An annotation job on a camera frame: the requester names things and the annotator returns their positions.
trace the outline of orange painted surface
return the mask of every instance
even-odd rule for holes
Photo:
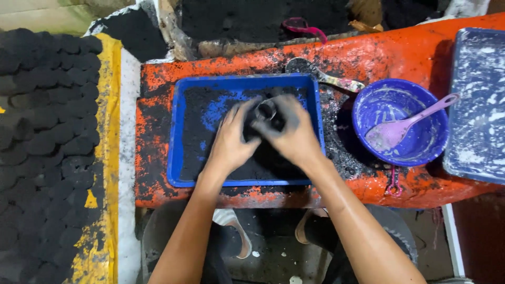
[[[384,79],[406,79],[428,88],[438,98],[449,90],[452,45],[464,27],[505,29],[505,13],[447,20],[383,33],[320,43],[285,46],[233,58],[148,64],[142,68],[142,99],[137,102],[136,205],[157,207],[187,199],[191,188],[174,188],[166,178],[168,132],[172,96],[177,80],[189,76],[279,73],[293,57],[313,61],[330,75],[365,84]],[[341,96],[335,92],[335,98]],[[376,171],[347,180],[364,203],[403,208],[432,208],[491,192],[500,185],[447,175],[440,162],[411,168],[399,175],[400,197],[385,195],[390,173]],[[223,190],[219,207],[322,207],[313,187],[277,190],[275,187],[239,187]]]

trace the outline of foot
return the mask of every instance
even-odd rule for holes
[[[242,250],[240,251],[240,254],[237,256],[237,258],[244,259],[251,254],[253,251],[253,245],[244,229],[242,228],[242,225],[240,225],[237,215],[233,209],[214,210],[212,220],[221,226],[232,226],[240,234],[240,238],[242,239]]]
[[[305,212],[305,215],[302,217],[298,225],[296,226],[296,229],[294,230],[294,236],[296,237],[296,240],[299,241],[300,243],[307,245],[310,242],[307,240],[307,237],[305,237],[305,224],[307,223],[307,220],[309,217],[312,215],[316,215],[319,217],[328,217],[328,213],[326,209],[322,208],[315,208],[315,209],[308,209]]]

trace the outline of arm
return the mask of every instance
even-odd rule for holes
[[[286,119],[282,132],[253,127],[316,186],[361,284],[426,284],[419,270],[347,187],[320,150],[310,117],[293,96],[276,97]]]
[[[195,189],[148,284],[200,283],[212,215],[226,177],[254,153],[259,139],[245,143],[242,137],[245,114],[254,104],[234,106],[221,122],[211,154],[198,175]]]

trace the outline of blue tray with white residue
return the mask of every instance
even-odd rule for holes
[[[444,169],[505,184],[505,31],[464,28],[456,34]]]
[[[315,78],[309,74],[290,73],[290,74],[265,74],[249,76],[219,76],[219,77],[189,77],[179,80],[175,84],[174,99],[172,102],[172,123],[170,128],[170,142],[168,148],[167,180],[176,187],[194,186],[196,180],[181,178],[181,170],[184,163],[184,114],[186,110],[186,101],[190,98],[185,97],[185,91],[191,87],[206,87],[213,90],[226,90],[230,96],[223,96],[219,101],[208,105],[202,104],[199,115],[201,123],[207,130],[215,130],[212,125],[219,121],[227,112],[224,103],[240,102],[247,100],[243,96],[245,90],[261,90],[269,87],[295,87],[306,88],[307,98],[302,104],[311,116],[312,127],[319,140],[321,151],[325,153],[323,124],[321,118],[321,105],[319,103],[319,87]],[[209,149],[212,146],[211,140],[202,141],[200,147],[202,150]],[[204,157],[192,156],[192,159],[203,161]],[[227,179],[223,186],[244,186],[244,185],[308,185],[311,184],[308,178],[305,179],[261,179],[261,177],[237,180]]]

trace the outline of hand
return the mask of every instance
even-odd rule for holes
[[[256,151],[261,143],[259,137],[251,139],[248,143],[243,137],[244,121],[247,112],[254,106],[258,99],[236,104],[226,114],[219,124],[216,139],[212,145],[211,154],[205,169],[215,168],[219,173],[226,174],[243,165]]]
[[[274,97],[277,112],[286,120],[282,132],[272,129],[264,121],[256,120],[252,127],[294,165],[304,169],[313,159],[323,157],[321,146],[312,128],[308,112],[293,95]]]

